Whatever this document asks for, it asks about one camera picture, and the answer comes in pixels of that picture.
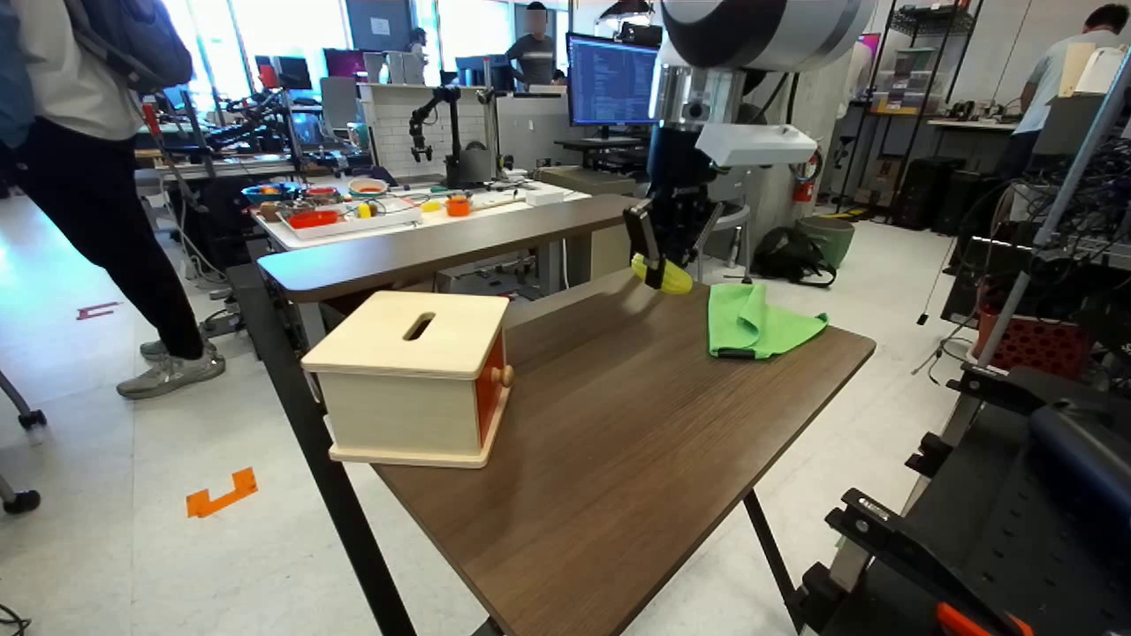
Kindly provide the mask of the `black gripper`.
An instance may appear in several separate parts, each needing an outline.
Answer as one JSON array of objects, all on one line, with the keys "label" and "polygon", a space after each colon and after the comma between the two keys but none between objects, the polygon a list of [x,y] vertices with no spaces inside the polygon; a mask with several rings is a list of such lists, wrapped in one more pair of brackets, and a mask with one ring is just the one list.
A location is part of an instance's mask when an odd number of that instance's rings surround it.
[{"label": "black gripper", "polygon": [[713,179],[712,158],[698,148],[698,130],[654,128],[647,156],[647,194],[621,213],[633,258],[644,258],[644,280],[661,280],[661,249],[668,240],[668,258],[688,267],[699,258],[699,236],[712,218],[706,183]]}]

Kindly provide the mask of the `small black robot arm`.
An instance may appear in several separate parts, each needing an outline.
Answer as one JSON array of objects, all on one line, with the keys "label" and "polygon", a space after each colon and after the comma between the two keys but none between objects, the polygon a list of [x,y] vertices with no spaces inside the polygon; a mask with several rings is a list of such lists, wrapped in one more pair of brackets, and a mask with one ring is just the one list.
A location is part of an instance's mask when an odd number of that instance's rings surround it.
[{"label": "small black robot arm", "polygon": [[435,90],[424,105],[410,112],[410,156],[417,161],[435,156],[435,144],[424,134],[424,124],[435,110],[447,110],[450,124],[450,156],[443,158],[443,183],[450,191],[474,191],[486,183],[486,174],[474,166],[470,151],[462,148],[462,130],[461,130],[461,90]]}]

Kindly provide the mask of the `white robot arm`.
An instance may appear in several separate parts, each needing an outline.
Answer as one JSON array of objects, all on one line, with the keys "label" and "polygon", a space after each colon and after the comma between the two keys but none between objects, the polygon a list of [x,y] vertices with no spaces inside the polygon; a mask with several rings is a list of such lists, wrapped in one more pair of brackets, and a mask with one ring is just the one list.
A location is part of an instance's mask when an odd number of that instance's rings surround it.
[{"label": "white robot arm", "polygon": [[801,166],[817,140],[796,124],[747,124],[741,99],[767,75],[846,55],[878,0],[658,0],[647,191],[621,213],[628,267],[654,291],[688,284],[726,169]]}]

